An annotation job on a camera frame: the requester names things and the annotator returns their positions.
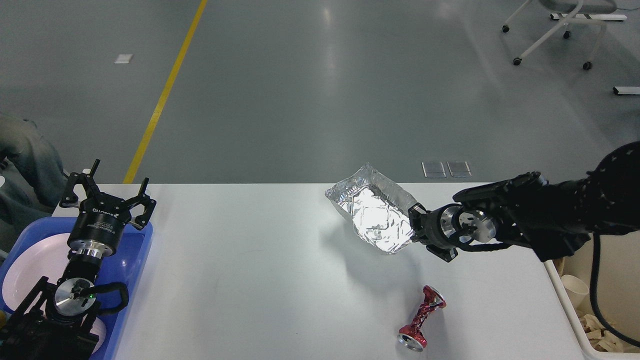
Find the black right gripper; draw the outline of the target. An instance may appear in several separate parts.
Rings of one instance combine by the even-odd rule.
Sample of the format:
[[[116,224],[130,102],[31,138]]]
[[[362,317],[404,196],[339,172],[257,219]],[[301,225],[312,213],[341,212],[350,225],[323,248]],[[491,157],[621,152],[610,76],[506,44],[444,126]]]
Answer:
[[[459,237],[455,237],[460,224],[455,218],[461,205],[450,203],[429,212],[421,203],[407,210],[409,225],[413,230],[411,241],[427,246],[427,250],[444,262],[450,263],[458,256]]]

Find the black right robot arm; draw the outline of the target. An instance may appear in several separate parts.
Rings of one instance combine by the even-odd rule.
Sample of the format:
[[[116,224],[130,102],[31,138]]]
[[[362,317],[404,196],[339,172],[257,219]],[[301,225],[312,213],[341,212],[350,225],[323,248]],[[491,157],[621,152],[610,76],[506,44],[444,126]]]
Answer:
[[[593,241],[589,300],[604,328],[627,344],[639,341],[615,329],[601,312],[598,282],[601,237],[639,230],[639,142],[608,153],[585,178],[549,183],[538,171],[457,192],[453,203],[427,210],[414,203],[407,217],[413,242],[451,262],[459,250],[532,249],[541,262],[572,256]]]

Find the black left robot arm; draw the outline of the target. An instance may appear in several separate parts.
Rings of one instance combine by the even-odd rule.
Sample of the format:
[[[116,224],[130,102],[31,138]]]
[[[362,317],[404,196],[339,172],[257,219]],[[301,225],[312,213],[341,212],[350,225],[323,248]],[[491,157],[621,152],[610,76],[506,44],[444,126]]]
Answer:
[[[98,277],[126,226],[146,228],[157,202],[146,192],[149,178],[128,199],[101,191],[94,179],[99,163],[68,175],[59,206],[77,208],[78,215],[67,238],[67,265],[56,282],[41,276],[2,326],[3,360],[88,360],[100,340],[91,331],[95,321],[130,303],[125,282],[99,284]]]

